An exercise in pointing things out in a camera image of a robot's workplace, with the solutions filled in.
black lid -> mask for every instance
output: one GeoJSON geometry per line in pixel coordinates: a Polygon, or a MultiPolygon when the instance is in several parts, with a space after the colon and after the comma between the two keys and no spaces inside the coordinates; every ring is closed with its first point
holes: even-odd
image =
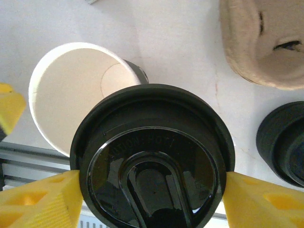
{"type": "Polygon", "coordinates": [[[80,124],[71,169],[110,227],[203,227],[234,169],[231,136],[213,109],[168,85],[138,85],[100,102],[80,124]]]}
{"type": "Polygon", "coordinates": [[[272,111],[256,137],[259,154],[284,181],[304,187],[304,102],[292,102],[272,111]]]}

white background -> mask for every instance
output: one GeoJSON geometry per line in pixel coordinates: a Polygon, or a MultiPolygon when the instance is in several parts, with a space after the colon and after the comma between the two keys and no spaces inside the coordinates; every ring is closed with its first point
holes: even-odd
{"type": "MultiPolygon", "coordinates": [[[[260,158],[255,137],[273,109],[304,99],[304,90],[252,84],[226,63],[217,0],[0,0],[0,81],[28,97],[31,73],[51,49],[83,41],[141,66],[151,83],[198,95],[226,123],[236,150],[235,171],[283,186],[260,158]]],[[[51,148],[29,107],[6,141],[51,148]]]]}

